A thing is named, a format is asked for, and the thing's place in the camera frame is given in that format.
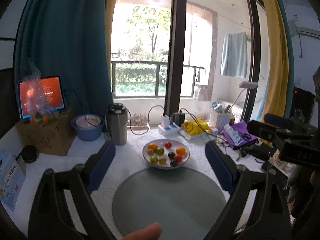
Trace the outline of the thumb of person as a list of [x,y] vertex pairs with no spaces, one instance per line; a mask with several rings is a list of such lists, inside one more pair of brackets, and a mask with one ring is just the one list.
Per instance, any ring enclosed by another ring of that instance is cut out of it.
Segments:
[[126,235],[122,238],[122,240],[157,240],[159,239],[161,233],[161,225],[155,222],[146,226],[143,229],[139,229]]

